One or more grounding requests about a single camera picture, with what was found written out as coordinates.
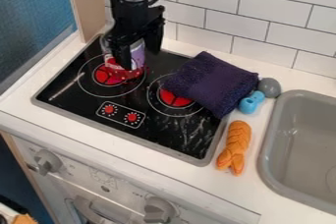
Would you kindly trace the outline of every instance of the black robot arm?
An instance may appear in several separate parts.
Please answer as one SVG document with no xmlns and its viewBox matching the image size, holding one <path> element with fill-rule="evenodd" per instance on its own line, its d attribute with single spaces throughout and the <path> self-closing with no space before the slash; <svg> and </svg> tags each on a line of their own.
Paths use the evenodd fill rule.
<svg viewBox="0 0 336 224">
<path fill-rule="evenodd" d="M 156 54 L 163 38 L 163 6 L 150 7 L 158 0 L 111 0 L 115 26 L 103 37 L 116 62 L 132 69 L 131 45 L 140 39 Z"/>
</svg>

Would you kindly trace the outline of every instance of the dish towel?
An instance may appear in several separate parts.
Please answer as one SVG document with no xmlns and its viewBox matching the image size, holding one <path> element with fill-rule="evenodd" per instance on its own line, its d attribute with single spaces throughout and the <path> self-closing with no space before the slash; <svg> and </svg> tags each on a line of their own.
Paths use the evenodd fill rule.
<svg viewBox="0 0 336 224">
<path fill-rule="evenodd" d="M 222 119 L 257 85 L 258 74 L 201 52 L 171 75 L 163 88 L 194 100 Z"/>
</svg>

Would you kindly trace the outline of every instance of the sink basin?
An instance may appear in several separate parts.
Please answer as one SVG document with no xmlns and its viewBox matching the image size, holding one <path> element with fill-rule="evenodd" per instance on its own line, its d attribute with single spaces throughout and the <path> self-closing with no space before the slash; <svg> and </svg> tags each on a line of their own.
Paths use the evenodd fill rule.
<svg viewBox="0 0 336 224">
<path fill-rule="evenodd" d="M 283 93 L 258 172 L 275 193 L 336 215 L 336 99 L 305 90 Z"/>
</svg>

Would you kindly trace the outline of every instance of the stove knob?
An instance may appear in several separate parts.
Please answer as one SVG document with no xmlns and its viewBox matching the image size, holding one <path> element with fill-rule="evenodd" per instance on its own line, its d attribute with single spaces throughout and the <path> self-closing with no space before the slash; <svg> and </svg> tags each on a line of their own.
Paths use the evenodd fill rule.
<svg viewBox="0 0 336 224">
<path fill-rule="evenodd" d="M 171 203 L 157 196 L 150 197 L 147 200 L 144 211 L 143 221 L 145 223 L 171 223 L 177 215 Z"/>
<path fill-rule="evenodd" d="M 49 150 L 42 149 L 33 158 L 38 166 L 38 173 L 42 176 L 47 173 L 58 172 L 63 165 L 61 159 Z"/>
<path fill-rule="evenodd" d="M 114 107 L 112 105 L 108 105 L 105 107 L 105 113 L 112 114 L 114 112 Z"/>
<path fill-rule="evenodd" d="M 138 115 L 135 113 L 131 113 L 127 116 L 127 120 L 131 123 L 135 122 L 138 119 Z"/>
</svg>

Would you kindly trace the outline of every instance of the red knob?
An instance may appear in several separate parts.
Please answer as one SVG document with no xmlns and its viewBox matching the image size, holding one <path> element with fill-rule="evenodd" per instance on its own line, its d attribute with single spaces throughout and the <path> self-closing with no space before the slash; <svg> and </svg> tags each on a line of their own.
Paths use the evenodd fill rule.
<svg viewBox="0 0 336 224">
<path fill-rule="evenodd" d="M 137 120 L 138 116 L 137 114 L 131 113 L 127 116 L 127 120 L 129 122 L 135 122 Z"/>
<path fill-rule="evenodd" d="M 108 105 L 105 107 L 105 113 L 112 114 L 114 112 L 114 107 L 112 105 Z"/>
</svg>

